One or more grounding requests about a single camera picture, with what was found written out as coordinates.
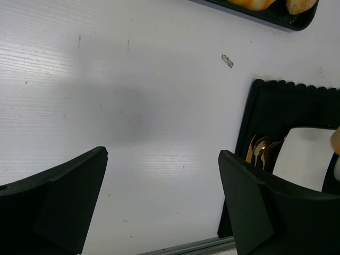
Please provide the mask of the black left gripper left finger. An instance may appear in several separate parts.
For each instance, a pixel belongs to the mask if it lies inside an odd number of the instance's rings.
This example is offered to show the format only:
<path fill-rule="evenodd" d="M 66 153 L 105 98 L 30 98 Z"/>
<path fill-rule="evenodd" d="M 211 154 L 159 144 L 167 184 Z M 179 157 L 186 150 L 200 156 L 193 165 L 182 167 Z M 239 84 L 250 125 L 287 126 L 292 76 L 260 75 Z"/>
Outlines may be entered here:
<path fill-rule="evenodd" d="M 81 254 L 107 162 L 96 147 L 1 185 L 1 254 Z"/>

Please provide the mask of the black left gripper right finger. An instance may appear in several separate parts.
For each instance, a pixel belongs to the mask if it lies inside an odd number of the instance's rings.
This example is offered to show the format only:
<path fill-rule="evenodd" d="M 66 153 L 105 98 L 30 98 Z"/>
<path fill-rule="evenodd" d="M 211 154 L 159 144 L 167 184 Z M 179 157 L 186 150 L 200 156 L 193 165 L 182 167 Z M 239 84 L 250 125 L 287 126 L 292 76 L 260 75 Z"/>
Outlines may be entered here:
<path fill-rule="evenodd" d="M 339 254 L 339 195 L 288 182 L 227 150 L 218 164 L 238 254 Z"/>

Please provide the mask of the orange bagel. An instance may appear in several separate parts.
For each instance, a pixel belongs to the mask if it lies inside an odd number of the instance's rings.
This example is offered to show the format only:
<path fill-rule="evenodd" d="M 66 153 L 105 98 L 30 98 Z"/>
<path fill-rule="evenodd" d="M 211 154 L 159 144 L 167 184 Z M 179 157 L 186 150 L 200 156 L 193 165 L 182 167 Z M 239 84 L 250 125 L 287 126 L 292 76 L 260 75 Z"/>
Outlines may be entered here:
<path fill-rule="evenodd" d="M 340 155 L 340 127 L 338 127 L 332 134 L 330 144 L 334 153 Z"/>

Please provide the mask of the metal tongs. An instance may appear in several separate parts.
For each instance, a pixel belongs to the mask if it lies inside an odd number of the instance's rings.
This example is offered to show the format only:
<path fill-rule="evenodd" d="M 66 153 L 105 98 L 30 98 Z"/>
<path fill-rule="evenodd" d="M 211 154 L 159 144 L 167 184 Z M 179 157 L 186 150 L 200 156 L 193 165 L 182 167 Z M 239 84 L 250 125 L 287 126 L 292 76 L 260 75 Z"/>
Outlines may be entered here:
<path fill-rule="evenodd" d="M 338 157 L 334 167 L 334 177 L 336 180 L 340 181 L 340 157 Z"/>

